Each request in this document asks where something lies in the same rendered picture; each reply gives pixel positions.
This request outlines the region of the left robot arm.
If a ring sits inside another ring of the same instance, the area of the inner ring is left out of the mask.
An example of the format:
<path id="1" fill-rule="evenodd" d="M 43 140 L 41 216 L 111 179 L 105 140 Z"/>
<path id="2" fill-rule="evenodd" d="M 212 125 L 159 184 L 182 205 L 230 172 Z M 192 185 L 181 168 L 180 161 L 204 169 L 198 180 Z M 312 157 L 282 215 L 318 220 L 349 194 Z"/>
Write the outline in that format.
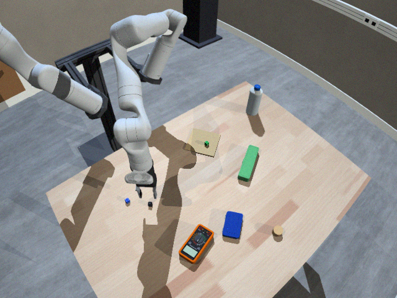
<path id="1" fill-rule="evenodd" d="M 150 156 L 147 140 L 151 136 L 151 125 L 143 106 L 140 77 L 127 59 L 127 49 L 150 37 L 157 37 L 142 73 L 149 78 L 159 79 L 186 22 L 187 16 L 168 9 L 146 16 L 130 16 L 110 28 L 110 43 L 117 73 L 118 105 L 123 111 L 137 114 L 137 117 L 118 119 L 114 124 L 114 135 L 134 164 L 142 164 Z M 168 29 L 172 34 L 163 35 Z"/>

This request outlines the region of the green rectangular box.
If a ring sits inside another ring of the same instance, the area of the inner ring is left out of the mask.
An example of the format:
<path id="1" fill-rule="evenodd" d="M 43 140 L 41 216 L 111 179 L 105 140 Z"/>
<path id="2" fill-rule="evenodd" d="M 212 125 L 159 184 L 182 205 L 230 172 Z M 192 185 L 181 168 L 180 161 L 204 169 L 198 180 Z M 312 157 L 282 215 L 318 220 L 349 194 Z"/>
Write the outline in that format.
<path id="1" fill-rule="evenodd" d="M 242 166 L 238 174 L 238 179 L 245 182 L 249 181 L 249 178 L 253 171 L 255 160 L 258 155 L 258 151 L 259 151 L 259 147 L 255 147 L 253 145 L 248 146 L 248 150 L 243 159 Z"/>

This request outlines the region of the tan square mat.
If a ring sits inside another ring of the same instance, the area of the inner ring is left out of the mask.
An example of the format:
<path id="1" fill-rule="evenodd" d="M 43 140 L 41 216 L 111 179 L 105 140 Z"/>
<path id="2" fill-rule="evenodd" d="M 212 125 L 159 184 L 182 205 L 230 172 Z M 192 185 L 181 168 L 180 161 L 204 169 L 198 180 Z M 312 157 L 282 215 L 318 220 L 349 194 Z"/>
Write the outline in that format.
<path id="1" fill-rule="evenodd" d="M 214 157 L 220 135 L 193 128 L 184 150 Z M 205 145 L 206 141 L 209 142 L 207 146 Z"/>

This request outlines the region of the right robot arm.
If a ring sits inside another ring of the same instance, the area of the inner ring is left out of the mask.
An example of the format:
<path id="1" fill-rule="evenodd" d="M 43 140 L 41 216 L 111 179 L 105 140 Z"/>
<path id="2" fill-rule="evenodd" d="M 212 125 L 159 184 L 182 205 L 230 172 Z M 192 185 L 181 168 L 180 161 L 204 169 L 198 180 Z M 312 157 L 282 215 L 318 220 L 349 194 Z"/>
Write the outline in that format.
<path id="1" fill-rule="evenodd" d="M 0 24 L 0 61 L 16 70 L 33 87 L 45 90 L 89 114 L 96 114 L 102 98 L 51 65 L 25 53 L 16 38 Z"/>

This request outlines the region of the grey bottle with blue cap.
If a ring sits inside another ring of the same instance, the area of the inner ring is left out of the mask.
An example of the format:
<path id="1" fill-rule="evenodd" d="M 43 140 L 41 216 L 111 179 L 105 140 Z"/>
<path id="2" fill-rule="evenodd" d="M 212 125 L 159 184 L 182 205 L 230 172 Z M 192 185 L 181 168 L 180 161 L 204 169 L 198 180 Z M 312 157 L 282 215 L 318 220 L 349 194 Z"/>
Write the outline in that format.
<path id="1" fill-rule="evenodd" d="M 263 91 L 258 84 L 250 89 L 248 104 L 246 108 L 247 114 L 257 115 L 261 103 L 262 94 Z"/>

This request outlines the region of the orange digital multimeter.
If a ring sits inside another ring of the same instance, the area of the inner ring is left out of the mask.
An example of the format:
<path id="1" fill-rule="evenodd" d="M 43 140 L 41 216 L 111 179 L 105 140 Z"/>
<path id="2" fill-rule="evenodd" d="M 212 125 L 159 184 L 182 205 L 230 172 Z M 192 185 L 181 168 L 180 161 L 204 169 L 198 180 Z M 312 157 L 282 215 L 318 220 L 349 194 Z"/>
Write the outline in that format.
<path id="1" fill-rule="evenodd" d="M 198 224 L 179 250 L 179 256 L 191 264 L 194 264 L 210 243 L 213 235 L 213 231 L 204 227 L 202 224 Z"/>

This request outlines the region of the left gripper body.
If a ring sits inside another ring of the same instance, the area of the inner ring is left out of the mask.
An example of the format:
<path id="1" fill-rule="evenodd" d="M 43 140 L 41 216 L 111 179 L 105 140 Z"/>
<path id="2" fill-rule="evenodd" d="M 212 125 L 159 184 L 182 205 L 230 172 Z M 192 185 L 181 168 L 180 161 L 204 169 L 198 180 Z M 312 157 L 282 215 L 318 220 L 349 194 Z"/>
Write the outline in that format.
<path id="1" fill-rule="evenodd" d="M 131 173 L 125 176 L 125 182 L 136 184 L 137 187 L 156 187 L 156 173 L 154 172 L 151 154 L 148 160 L 142 164 L 134 164 L 129 160 Z"/>

